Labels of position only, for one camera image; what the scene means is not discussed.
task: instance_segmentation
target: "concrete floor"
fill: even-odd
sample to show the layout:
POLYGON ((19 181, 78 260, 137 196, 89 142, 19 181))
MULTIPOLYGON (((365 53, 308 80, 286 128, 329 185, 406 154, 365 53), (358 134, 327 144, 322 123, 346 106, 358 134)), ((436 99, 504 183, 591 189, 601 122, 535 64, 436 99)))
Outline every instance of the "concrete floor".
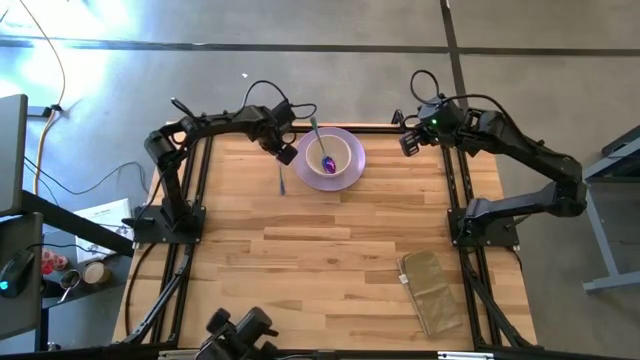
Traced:
MULTIPOLYGON (((40 2, 28 3, 34 4, 36 16, 54 11, 40 2)), ((640 48, 640 25, 635 19, 640 3, 633 0, 450 3, 460 46, 640 48)), ((70 4, 76 7, 55 10, 59 16, 38 16, 52 36, 188 43, 447 44, 438 0, 70 4)), ((0 24, 0 34, 38 35, 20 11, 11 10, 12 17, 0 24), (7 26, 20 19, 27 25, 7 26)), ((447 54, 60 51, 68 80, 62 105, 70 111, 50 131, 43 164, 74 189, 85 188, 132 160, 141 162, 150 175, 153 168, 142 141, 150 130, 180 116, 168 101, 172 96, 194 111, 235 109, 251 82, 267 78, 294 102, 318 103, 321 121, 386 123, 394 109, 409 113, 416 106, 407 86, 415 69, 435 72, 442 91, 454 93, 447 54)), ((640 97, 640 57, 462 56, 461 63, 468 93, 497 98, 525 133, 545 139, 585 166, 598 159, 603 145, 638 124, 634 102, 640 97)), ((0 48, 0 69, 0 95, 26 92, 32 103, 41 104, 57 98, 57 64, 46 46, 0 48)), ((419 92, 432 91, 428 84, 420 86, 419 92)), ((276 99, 270 89, 252 93, 252 102, 269 104, 276 99)), ((29 123, 30 157, 41 127, 37 120, 29 123)), ((499 157, 498 165, 506 195, 533 191, 545 183, 508 158, 499 157)), ((30 184, 25 177, 25 186, 30 184)), ((129 197, 132 204, 145 199, 135 168, 87 195, 53 190, 61 205, 71 210, 122 197, 129 197)), ((41 191, 48 197, 45 189, 41 191)), ((556 350, 640 358, 640 287, 593 296, 582 291, 583 281, 605 275, 586 217, 538 215, 520 225, 518 232, 539 343, 556 350)), ((636 254, 638 248, 622 252, 636 254)), ((621 258, 624 262, 632 257, 621 258)), ((637 260, 622 267, 635 264, 637 260)), ((66 347, 109 343, 121 296, 122 288, 113 289, 56 308, 51 339, 66 347), (86 331, 87 324, 100 324, 96 328, 101 331, 97 335, 86 331), (73 331, 55 331, 63 326, 73 331)), ((30 350, 31 342, 20 340, 25 337, 0 343, 0 352, 30 350)))

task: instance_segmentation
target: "paper sheet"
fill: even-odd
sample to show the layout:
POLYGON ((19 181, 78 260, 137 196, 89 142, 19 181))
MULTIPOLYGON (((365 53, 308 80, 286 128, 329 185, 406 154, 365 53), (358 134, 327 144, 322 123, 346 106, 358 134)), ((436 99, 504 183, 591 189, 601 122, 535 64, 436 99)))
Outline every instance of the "paper sheet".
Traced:
MULTIPOLYGON (((116 234, 120 234, 129 240, 133 241, 133 230, 130 227, 122 224, 122 219, 131 217, 131 209, 129 208, 129 199, 117 200, 108 204, 94 206, 92 208, 78 210, 76 215, 85 219, 91 220, 107 230, 111 230, 116 234)), ((76 236, 76 244, 82 246, 87 250, 97 250, 107 254, 113 254, 115 251, 105 249, 102 246, 98 246, 90 241, 79 238, 76 236)), ((100 260, 105 255, 86 252, 80 248, 76 249, 76 255, 78 257, 78 263, 84 263, 88 261, 100 260)))

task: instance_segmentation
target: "wooden table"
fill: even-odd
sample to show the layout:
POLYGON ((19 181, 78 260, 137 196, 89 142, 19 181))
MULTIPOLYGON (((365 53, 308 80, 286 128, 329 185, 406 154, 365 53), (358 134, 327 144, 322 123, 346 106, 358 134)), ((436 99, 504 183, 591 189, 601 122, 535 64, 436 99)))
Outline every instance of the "wooden table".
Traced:
MULTIPOLYGON (((200 346, 219 307, 237 321, 260 306, 280 332, 273 340, 280 348, 472 349, 458 254, 447 228, 450 204, 440 149, 423 147, 407 158, 398 135, 357 136, 367 157, 358 182, 342 192, 320 192, 289 167, 286 196, 279 195, 271 155, 244 135, 214 139, 204 198, 207 220, 191 271, 180 348, 200 346), (463 326, 431 337, 421 330, 396 263, 424 249, 437 254, 465 319, 463 326)), ((470 159, 469 168, 476 196, 502 198, 492 155, 470 159)), ((535 342, 514 255, 498 248, 486 252, 497 303, 535 342)), ((158 296, 166 253, 167 246, 156 246, 141 265, 130 305, 132 326, 158 296)), ((173 308, 169 303, 165 332, 173 308)), ((479 313, 488 339, 482 306, 479 313)), ((123 314, 121 309, 114 340, 124 338, 123 314)))

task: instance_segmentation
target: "red object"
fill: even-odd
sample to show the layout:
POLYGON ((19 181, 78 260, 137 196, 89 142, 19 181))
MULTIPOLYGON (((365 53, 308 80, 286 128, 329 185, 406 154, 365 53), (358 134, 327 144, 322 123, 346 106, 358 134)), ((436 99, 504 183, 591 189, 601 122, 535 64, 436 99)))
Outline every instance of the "red object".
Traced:
POLYGON ((69 265, 69 259, 66 256, 58 255, 50 249, 42 249, 42 259, 40 260, 40 268, 42 273, 51 274, 53 270, 61 271, 69 265))

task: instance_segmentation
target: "purple plate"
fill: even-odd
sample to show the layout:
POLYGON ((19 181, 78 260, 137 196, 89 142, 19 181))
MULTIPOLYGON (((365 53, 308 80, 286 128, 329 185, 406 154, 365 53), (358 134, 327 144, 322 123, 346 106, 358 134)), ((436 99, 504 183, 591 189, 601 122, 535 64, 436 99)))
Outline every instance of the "purple plate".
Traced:
POLYGON ((342 174, 336 177, 322 177, 309 167, 307 164, 306 156, 307 148, 311 144, 311 140, 315 139, 316 135, 313 131, 305 134, 298 142, 298 156, 293 160, 293 167, 296 174, 312 188, 323 191, 338 191, 346 189, 353 185, 364 171, 364 147, 360 143, 360 140, 356 138, 350 132, 334 127, 319 128, 318 132, 320 136, 333 135, 344 140, 351 149, 351 162, 349 166, 342 172, 342 174))

